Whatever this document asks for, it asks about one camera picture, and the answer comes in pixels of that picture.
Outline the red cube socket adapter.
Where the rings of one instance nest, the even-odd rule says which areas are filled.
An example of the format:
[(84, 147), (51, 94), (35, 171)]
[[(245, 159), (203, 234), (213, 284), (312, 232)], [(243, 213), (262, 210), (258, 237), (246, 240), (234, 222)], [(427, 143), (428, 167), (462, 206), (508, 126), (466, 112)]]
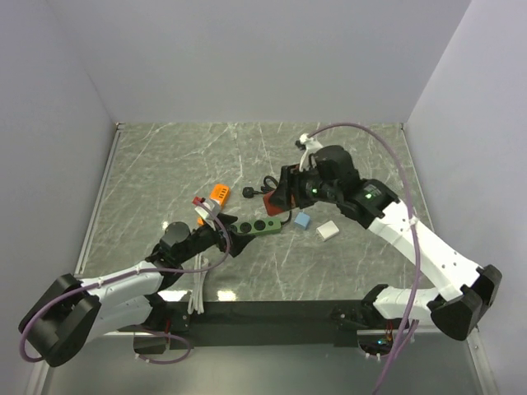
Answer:
[(269, 216), (277, 216), (290, 211), (294, 207), (294, 199), (290, 193), (272, 191), (263, 196), (263, 204)]

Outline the green power strip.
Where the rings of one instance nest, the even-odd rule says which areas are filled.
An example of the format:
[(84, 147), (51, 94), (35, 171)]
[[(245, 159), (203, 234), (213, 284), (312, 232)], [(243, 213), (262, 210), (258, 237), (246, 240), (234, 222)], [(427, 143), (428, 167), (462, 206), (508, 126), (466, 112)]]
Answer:
[(231, 225), (231, 228), (239, 235), (262, 236), (280, 233), (282, 223), (274, 218), (264, 217), (250, 221), (237, 221)]

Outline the orange power strip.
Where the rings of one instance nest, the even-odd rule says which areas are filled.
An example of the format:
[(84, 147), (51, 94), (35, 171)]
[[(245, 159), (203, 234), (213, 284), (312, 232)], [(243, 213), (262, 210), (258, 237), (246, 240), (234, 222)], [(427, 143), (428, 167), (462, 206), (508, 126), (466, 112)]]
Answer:
[(230, 196), (230, 189), (224, 184), (216, 184), (209, 194), (210, 199), (216, 200), (221, 206), (221, 211), (226, 205), (226, 202)]

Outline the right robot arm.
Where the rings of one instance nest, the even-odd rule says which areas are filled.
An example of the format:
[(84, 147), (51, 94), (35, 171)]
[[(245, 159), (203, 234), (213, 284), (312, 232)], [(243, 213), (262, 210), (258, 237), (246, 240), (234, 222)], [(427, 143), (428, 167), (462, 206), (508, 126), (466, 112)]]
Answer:
[(465, 340), (492, 306), (502, 274), (482, 267), (451, 248), (415, 216), (395, 192), (377, 179), (364, 179), (341, 146), (308, 150), (297, 165), (281, 169), (277, 188), (263, 198), (270, 216), (335, 205), (350, 220), (381, 237), (432, 283), (411, 290), (375, 286), (362, 300), (365, 325), (380, 328), (388, 320), (432, 323), (446, 336)]

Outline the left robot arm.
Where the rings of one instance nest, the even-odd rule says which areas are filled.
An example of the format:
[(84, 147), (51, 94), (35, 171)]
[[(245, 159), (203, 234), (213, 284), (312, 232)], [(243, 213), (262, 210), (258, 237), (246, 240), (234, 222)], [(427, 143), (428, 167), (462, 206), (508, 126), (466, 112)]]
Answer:
[(173, 313), (160, 293), (186, 273), (184, 263), (211, 247), (224, 257), (239, 255), (254, 237), (237, 232), (235, 221), (221, 214), (195, 230), (173, 222), (152, 253), (128, 269), (93, 278), (60, 276), (19, 324), (21, 358), (57, 367), (109, 332), (136, 328), (169, 336), (183, 329), (183, 315)]

